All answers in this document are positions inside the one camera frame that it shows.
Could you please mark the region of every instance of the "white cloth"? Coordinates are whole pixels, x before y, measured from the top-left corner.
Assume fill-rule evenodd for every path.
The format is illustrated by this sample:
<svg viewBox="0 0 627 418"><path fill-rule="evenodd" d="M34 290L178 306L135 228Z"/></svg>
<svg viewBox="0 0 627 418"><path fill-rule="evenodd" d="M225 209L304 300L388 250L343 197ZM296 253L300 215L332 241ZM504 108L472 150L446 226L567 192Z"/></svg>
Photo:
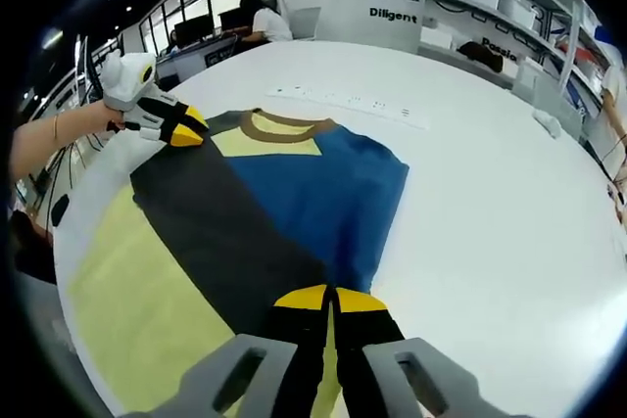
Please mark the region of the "white cloth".
<svg viewBox="0 0 627 418"><path fill-rule="evenodd" d="M627 85L625 76L618 66L610 67L603 78L603 89L611 94L616 104L618 115L623 127L627 130ZM595 124L592 126L588 140L602 160L603 166L609 176L614 178L625 160L625 146L616 143L623 136L619 136L611 127L607 113L601 112Z"/></svg>
<svg viewBox="0 0 627 418"><path fill-rule="evenodd" d="M556 117L549 115L547 112L543 112L542 110L534 110L533 118L538 121L542 126L547 129L551 137L554 139L558 138L561 135L561 124Z"/></svg>
<svg viewBox="0 0 627 418"><path fill-rule="evenodd" d="M262 32L268 41L291 41L292 31L283 18L271 9L261 9L253 18L253 32Z"/></svg>

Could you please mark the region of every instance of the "computer monitor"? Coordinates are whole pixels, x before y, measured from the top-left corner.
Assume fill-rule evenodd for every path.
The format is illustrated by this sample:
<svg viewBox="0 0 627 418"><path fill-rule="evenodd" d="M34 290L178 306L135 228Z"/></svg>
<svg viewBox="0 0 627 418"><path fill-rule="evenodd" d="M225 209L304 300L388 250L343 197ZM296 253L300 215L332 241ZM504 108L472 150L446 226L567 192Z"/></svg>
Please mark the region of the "computer monitor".
<svg viewBox="0 0 627 418"><path fill-rule="evenodd" d="M249 20L242 12L242 9L233 9L219 14L222 23L222 31L226 29L239 28L240 26L251 26Z"/></svg>
<svg viewBox="0 0 627 418"><path fill-rule="evenodd" d="M214 19L209 15L202 15L175 25L174 31L176 31L176 45L184 48L214 34Z"/></svg>

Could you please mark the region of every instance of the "shirt sleeve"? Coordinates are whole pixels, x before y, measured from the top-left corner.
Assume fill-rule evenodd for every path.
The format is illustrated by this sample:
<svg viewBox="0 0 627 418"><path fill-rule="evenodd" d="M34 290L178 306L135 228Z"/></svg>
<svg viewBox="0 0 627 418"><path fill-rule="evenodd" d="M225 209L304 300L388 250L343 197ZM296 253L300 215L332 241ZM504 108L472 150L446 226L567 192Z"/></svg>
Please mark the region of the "shirt sleeve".
<svg viewBox="0 0 627 418"><path fill-rule="evenodd" d="M255 13L255 17L253 18L253 32L254 33L258 31L266 32L268 22L269 22L269 17L265 9L258 10Z"/></svg>
<svg viewBox="0 0 627 418"><path fill-rule="evenodd" d="M614 100L618 100L618 87L620 86L619 75L620 69L616 66L610 67L603 78L603 89L611 93Z"/></svg>

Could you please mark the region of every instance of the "blue fabric panel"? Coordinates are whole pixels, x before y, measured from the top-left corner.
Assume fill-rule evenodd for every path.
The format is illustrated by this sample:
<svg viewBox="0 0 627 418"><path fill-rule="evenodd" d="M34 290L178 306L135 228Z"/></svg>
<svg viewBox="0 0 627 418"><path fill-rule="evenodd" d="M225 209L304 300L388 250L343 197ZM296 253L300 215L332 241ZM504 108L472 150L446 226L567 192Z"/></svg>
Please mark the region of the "blue fabric panel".
<svg viewBox="0 0 627 418"><path fill-rule="evenodd" d="M408 167L343 127L320 133L322 156L228 158L276 228L322 260L328 282L368 292Z"/></svg>

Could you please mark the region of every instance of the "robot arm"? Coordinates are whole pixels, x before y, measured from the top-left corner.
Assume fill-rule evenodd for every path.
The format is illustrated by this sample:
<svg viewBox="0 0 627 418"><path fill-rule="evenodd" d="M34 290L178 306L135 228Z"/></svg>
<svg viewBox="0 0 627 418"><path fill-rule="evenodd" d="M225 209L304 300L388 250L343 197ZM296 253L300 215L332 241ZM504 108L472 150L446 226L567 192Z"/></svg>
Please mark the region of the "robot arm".
<svg viewBox="0 0 627 418"><path fill-rule="evenodd" d="M193 107L155 85L155 56L111 53L100 74L105 105L123 113L127 129L174 147L199 146L208 129Z"/></svg>

